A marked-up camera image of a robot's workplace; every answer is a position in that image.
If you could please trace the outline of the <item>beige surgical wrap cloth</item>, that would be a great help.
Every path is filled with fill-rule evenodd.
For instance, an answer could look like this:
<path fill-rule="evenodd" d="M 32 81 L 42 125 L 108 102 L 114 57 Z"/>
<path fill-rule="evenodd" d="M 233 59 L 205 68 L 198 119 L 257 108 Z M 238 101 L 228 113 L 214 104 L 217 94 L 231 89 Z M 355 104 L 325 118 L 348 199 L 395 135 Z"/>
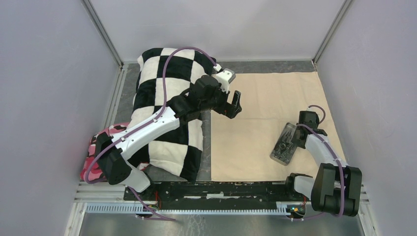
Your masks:
<path fill-rule="evenodd" d="M 325 118 L 320 128 L 344 157 L 317 72 L 240 73 L 230 90 L 241 93 L 242 111 L 233 119 L 211 113 L 213 181 L 285 180 L 291 173 L 314 177 L 318 166 L 305 149 L 298 148 L 286 166 L 270 157 L 284 126 L 297 123 L 309 105 Z"/>

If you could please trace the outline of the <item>metal surgical instrument tray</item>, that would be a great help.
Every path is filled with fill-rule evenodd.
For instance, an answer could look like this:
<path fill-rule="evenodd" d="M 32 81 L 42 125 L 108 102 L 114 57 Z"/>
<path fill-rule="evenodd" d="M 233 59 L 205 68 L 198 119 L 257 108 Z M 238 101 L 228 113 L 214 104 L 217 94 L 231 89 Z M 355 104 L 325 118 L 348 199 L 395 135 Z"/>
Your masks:
<path fill-rule="evenodd" d="M 297 145 L 292 142 L 296 126 L 292 123 L 286 123 L 284 126 L 271 154 L 270 158 L 281 165 L 287 166 L 297 149 Z"/>

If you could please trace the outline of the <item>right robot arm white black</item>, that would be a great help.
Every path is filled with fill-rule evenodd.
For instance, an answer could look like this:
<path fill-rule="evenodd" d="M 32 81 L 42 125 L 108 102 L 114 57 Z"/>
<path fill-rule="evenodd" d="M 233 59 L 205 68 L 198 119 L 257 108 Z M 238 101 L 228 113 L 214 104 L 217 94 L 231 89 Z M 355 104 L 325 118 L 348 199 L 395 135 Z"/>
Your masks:
<path fill-rule="evenodd" d="M 284 195 L 291 201 L 305 196 L 315 211 L 354 217 L 359 210 L 362 172 L 337 155 L 319 122 L 316 112 L 300 111 L 292 142 L 310 153 L 318 172 L 315 177 L 291 173 Z"/>

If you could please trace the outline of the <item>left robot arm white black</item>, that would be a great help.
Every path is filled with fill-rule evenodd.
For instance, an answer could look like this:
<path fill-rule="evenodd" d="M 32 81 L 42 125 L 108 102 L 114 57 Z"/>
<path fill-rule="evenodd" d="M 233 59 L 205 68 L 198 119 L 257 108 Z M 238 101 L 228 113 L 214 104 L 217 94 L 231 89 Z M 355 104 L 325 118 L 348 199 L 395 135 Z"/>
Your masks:
<path fill-rule="evenodd" d="M 160 137 L 195 120 L 203 111 L 214 110 L 233 119 L 242 111 L 239 91 L 227 102 L 229 87 L 235 74 L 224 70 L 213 76 L 204 75 L 181 94 L 172 97 L 166 108 L 123 132 L 109 136 L 101 133 L 96 138 L 95 159 L 104 179 L 110 185 L 123 184 L 135 190 L 142 200 L 154 196 L 154 186 L 143 172 L 129 163 L 139 149 Z"/>

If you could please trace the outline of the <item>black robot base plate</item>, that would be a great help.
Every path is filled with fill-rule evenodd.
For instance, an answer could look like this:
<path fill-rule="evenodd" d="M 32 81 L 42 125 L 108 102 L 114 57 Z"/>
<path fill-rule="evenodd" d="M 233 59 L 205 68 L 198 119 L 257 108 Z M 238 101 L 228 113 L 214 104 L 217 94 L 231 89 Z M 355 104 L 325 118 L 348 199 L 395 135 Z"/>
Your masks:
<path fill-rule="evenodd" d="M 277 204 L 309 205 L 310 200 L 284 181 L 157 182 L 139 197 L 159 201 L 161 210 L 270 210 Z"/>

